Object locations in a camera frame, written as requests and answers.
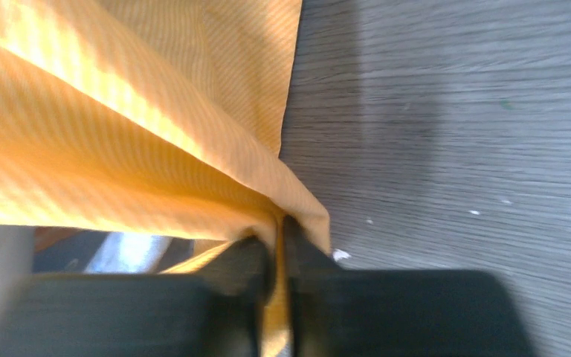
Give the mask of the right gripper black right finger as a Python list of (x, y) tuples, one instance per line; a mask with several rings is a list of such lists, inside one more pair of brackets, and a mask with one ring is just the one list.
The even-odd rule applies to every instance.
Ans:
[(294, 356), (533, 356), (501, 281), (478, 270), (353, 270), (283, 222)]

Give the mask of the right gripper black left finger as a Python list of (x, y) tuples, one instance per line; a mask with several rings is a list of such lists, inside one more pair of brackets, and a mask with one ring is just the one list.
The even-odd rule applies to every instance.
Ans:
[(242, 239), (186, 274), (26, 280), (0, 319), (0, 356), (259, 356), (273, 261)]

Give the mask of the orange pillowcase with white print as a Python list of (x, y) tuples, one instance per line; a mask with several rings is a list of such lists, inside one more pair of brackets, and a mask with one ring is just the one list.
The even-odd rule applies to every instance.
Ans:
[(300, 1), (0, 1), (0, 224), (216, 247), (329, 215), (279, 159)]

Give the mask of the white pillow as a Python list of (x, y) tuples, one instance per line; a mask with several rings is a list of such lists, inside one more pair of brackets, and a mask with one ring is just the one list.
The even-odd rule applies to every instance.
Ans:
[(141, 274), (154, 270), (172, 239), (159, 235), (111, 232), (84, 272), (87, 274)]

